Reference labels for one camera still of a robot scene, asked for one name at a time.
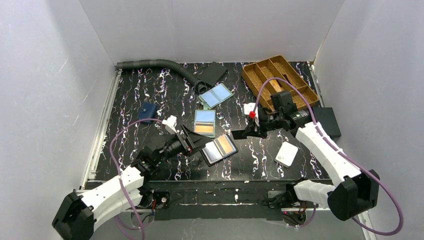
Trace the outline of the black card holder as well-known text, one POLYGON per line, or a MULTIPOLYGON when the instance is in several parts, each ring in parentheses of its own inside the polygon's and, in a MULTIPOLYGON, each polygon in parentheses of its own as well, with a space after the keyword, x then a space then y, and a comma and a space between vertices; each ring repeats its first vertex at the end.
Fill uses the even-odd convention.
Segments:
POLYGON ((232 152, 231 154, 228 154, 228 155, 222 155, 222 152, 218 148, 218 144, 217 144, 217 138, 218 137, 215 138, 212 142, 207 143, 205 145, 205 147, 200 151, 200 153, 203 156, 203 158, 206 162, 206 165, 208 167, 211 167, 211 166, 219 163, 220 161, 238 153, 238 151, 239 151, 237 146, 235 145, 234 141, 231 139, 231 137, 228 134, 223 134, 223 135, 227 135, 227 137, 231 141, 231 143, 234 147, 234 152, 232 152))

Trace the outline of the orange credit card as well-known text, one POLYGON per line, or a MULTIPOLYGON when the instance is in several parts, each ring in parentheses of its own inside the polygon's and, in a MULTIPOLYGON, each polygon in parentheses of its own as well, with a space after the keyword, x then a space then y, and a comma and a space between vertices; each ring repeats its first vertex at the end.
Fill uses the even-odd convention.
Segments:
POLYGON ((218 137, 216 139, 216 142, 223 156, 230 155, 235 151, 235 148, 233 147, 227 135, 222 135, 218 137))

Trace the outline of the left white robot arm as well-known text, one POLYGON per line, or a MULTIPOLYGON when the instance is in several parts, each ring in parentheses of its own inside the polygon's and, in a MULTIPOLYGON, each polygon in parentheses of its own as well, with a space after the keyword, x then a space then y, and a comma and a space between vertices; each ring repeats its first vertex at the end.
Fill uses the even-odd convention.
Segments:
POLYGON ((212 138, 181 125, 167 138, 155 136, 146 141, 135 160, 117 176, 81 194, 71 192, 63 199, 52 227, 63 240, 88 240, 111 218, 138 205, 150 205, 154 191, 144 185, 160 171, 160 164, 179 154, 191 156, 212 138))

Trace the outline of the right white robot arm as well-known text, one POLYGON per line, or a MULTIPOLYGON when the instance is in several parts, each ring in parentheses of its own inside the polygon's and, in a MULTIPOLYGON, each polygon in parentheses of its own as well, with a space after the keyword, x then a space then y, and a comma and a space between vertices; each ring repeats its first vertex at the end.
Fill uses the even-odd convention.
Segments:
POLYGON ((284 199, 289 203, 311 202, 329 208, 333 215, 346 221, 377 205, 379 176, 374 170, 364 170, 347 160, 308 105, 299 110, 288 91, 271 96, 273 109, 256 102, 243 104, 247 118, 245 129, 233 130, 236 140, 247 137, 265 139, 269 131, 284 129, 315 156, 330 176, 331 184, 305 178, 286 184, 284 199))

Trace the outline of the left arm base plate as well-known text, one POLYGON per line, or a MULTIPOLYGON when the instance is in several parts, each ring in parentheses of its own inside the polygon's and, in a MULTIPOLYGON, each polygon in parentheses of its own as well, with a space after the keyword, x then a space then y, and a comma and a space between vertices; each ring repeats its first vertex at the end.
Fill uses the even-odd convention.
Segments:
POLYGON ((170 193, 168 191, 140 191, 139 189, 128 190, 127 195, 137 210, 159 210, 167 209, 170 204, 170 193))

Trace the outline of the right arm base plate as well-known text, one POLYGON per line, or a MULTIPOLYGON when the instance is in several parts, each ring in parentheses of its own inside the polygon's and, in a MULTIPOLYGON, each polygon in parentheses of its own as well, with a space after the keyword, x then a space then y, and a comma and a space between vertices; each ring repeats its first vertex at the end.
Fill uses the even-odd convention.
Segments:
POLYGON ((310 201, 297 199, 293 194, 285 190, 268 191, 261 203, 271 209, 294 208, 298 211, 313 209, 316 206, 310 201))

